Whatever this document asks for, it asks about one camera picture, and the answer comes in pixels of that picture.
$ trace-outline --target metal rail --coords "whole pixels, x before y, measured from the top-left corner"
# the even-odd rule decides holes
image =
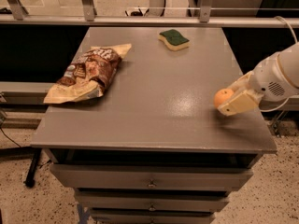
[[[299,28],[299,19],[287,19],[293,28]],[[86,21],[84,17],[26,16],[15,20],[12,15],[1,15],[0,24],[33,25],[88,25],[88,26],[124,26],[124,27],[247,27],[247,28],[287,28],[287,25],[275,18],[217,18],[209,22],[200,22],[199,18],[146,18],[146,17],[95,17]]]

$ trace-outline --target yellow sponge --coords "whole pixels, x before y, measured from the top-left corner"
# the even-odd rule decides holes
[[[159,33],[159,40],[163,41],[173,51],[185,49],[189,46],[189,40],[175,29]]]

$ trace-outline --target chip bag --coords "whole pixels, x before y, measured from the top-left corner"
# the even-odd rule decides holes
[[[44,103],[78,102],[103,96],[130,48],[131,44],[92,47],[67,67],[64,76],[49,89]]]

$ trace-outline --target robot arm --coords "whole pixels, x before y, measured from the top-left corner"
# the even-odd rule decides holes
[[[217,106],[225,116],[254,109],[262,100],[277,102],[298,94],[299,43],[262,60],[226,90],[232,91],[231,97]]]

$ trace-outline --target cabinet drawer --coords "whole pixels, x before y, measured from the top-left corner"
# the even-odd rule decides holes
[[[92,209],[91,216],[103,223],[127,224],[209,224],[212,214],[185,212],[144,212],[108,209]]]
[[[66,187],[91,189],[239,190],[251,170],[188,167],[54,164],[51,172]]]
[[[112,209],[139,209],[155,211],[220,212],[228,203],[227,198],[199,196],[194,193],[178,192],[148,193],[123,191],[77,191],[76,200],[86,207]]]

